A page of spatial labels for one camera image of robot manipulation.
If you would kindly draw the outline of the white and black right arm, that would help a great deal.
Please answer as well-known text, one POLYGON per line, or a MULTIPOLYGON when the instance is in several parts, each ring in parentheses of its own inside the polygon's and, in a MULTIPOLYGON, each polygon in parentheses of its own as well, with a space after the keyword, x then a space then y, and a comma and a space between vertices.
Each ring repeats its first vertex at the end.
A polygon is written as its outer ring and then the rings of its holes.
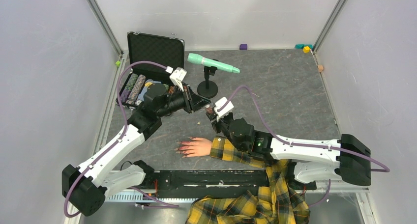
POLYGON ((291 189, 329 179, 371 185, 371 150, 353 135, 342 134, 333 140, 294 139, 257 131, 245 119, 234 119, 231 112, 220 115, 207 109, 206 115, 215 132, 250 158, 265 162, 291 160, 289 172, 284 175, 284 183, 291 189))

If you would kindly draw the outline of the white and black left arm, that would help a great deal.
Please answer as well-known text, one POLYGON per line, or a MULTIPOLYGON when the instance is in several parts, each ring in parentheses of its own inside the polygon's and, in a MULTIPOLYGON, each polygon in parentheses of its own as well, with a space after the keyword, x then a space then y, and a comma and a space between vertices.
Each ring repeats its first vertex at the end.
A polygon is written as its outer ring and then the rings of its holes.
POLYGON ((208 104, 210 99, 194 93, 188 84, 182 83, 173 94, 164 84, 148 87, 143 102, 109 143, 77 167, 68 165, 62 171, 65 216, 90 216, 108 197, 138 185, 151 187, 154 174, 146 170, 144 162, 116 173, 112 169, 161 127, 162 117, 178 110, 194 113, 208 104))

